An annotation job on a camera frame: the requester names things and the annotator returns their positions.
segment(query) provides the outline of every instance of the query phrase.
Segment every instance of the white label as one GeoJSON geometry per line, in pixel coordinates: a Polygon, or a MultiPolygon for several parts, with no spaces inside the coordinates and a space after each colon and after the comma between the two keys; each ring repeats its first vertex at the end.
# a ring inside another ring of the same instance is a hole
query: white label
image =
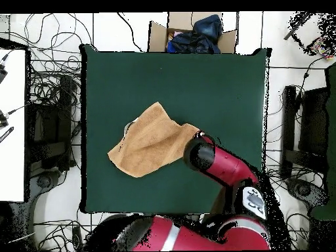
{"type": "Polygon", "coordinates": [[[261,193],[252,187],[243,189],[243,206],[262,219],[266,219],[265,203],[261,193]]]}

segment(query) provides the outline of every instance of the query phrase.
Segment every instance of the cloth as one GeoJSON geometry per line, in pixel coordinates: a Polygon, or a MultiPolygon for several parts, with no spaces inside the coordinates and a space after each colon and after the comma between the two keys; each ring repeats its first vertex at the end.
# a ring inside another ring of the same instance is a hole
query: cloth
{"type": "Polygon", "coordinates": [[[169,41],[168,44],[167,44],[167,52],[168,53],[176,53],[176,49],[174,48],[171,41],[169,41]]]}
{"type": "Polygon", "coordinates": [[[108,157],[128,175],[142,177],[180,159],[186,143],[198,131],[193,125],[174,122],[156,102],[129,126],[108,157]]]}
{"type": "Polygon", "coordinates": [[[183,32],[174,32],[174,37],[176,37],[177,35],[180,35],[180,34],[182,34],[183,32]]]}
{"type": "Polygon", "coordinates": [[[195,22],[192,31],[175,35],[171,44],[178,53],[220,54],[217,42],[221,33],[221,20],[214,14],[195,22]]]}

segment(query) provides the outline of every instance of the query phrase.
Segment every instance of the cardboard box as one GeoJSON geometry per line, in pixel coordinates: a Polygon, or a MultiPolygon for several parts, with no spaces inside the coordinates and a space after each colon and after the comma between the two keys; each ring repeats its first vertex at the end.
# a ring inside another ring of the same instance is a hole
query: cardboard box
{"type": "MultiPolygon", "coordinates": [[[[222,18],[222,12],[168,12],[167,28],[153,21],[150,22],[148,52],[165,52],[168,33],[189,32],[198,20],[217,14],[222,18]]],[[[222,33],[217,46],[221,53],[235,53],[237,30],[222,33]]]]}

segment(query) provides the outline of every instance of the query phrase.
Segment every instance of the blue fabric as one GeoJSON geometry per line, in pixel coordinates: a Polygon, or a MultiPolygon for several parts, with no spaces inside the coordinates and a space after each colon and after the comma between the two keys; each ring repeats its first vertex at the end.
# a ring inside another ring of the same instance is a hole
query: blue fabric
{"type": "Polygon", "coordinates": [[[173,44],[171,43],[171,41],[168,42],[167,52],[168,53],[176,53],[176,50],[175,50],[173,44]]]}

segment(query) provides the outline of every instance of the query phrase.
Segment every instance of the black border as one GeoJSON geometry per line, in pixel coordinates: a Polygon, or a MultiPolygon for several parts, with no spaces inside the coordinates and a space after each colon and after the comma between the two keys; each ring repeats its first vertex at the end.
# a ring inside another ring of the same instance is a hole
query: black border
{"type": "MultiPolygon", "coordinates": [[[[30,81],[31,81],[31,53],[29,51],[29,47],[27,45],[23,45],[21,43],[17,43],[15,41],[10,41],[8,39],[0,38],[0,48],[8,49],[8,50],[24,50],[25,51],[25,86],[24,86],[24,104],[29,104],[30,101],[30,81]]],[[[28,130],[30,127],[28,121],[28,109],[24,108],[24,202],[27,202],[30,197],[30,157],[29,157],[29,146],[28,146],[28,130]]]]}

